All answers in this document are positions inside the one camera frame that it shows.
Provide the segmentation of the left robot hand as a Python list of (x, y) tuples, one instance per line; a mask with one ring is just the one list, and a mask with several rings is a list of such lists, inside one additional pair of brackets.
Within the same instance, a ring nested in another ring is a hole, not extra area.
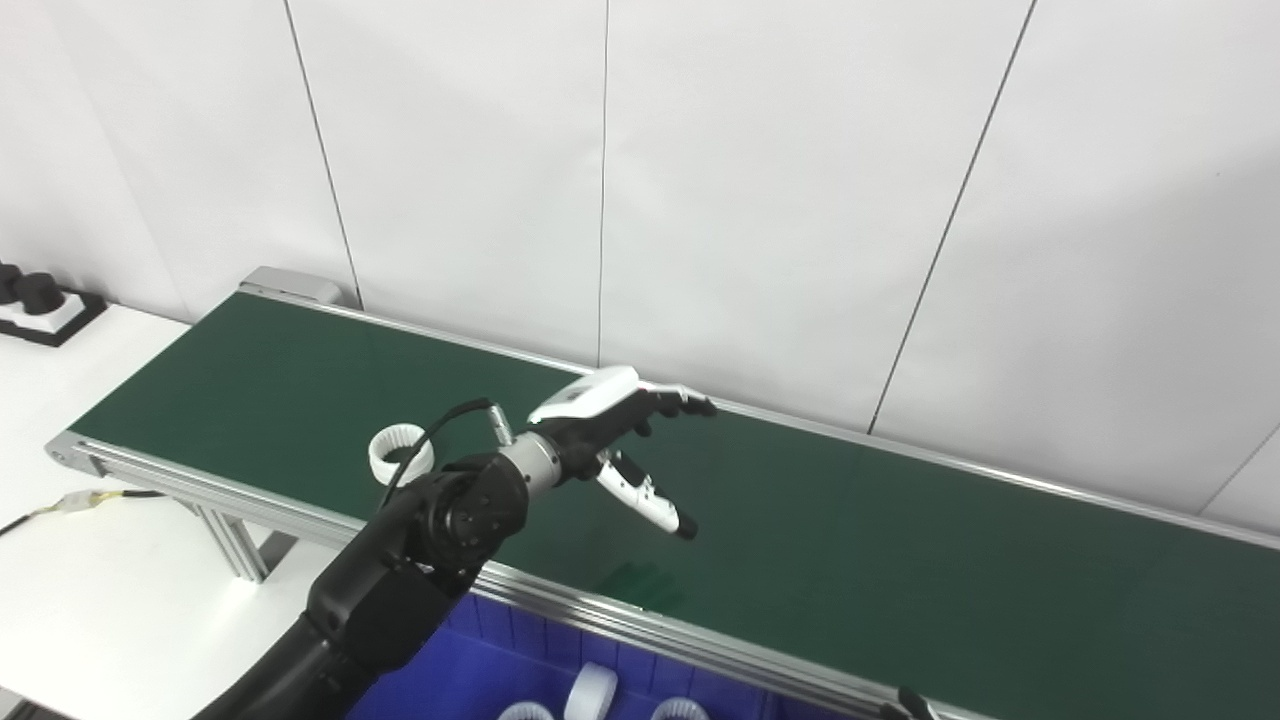
[(531, 411), (527, 428), (550, 446), (563, 479), (593, 480), (654, 527), (692, 541), (698, 523), (618, 443), (630, 436), (650, 438), (654, 416), (717, 414), (699, 391), (644, 380), (635, 368), (618, 365), (581, 375), (550, 396)]

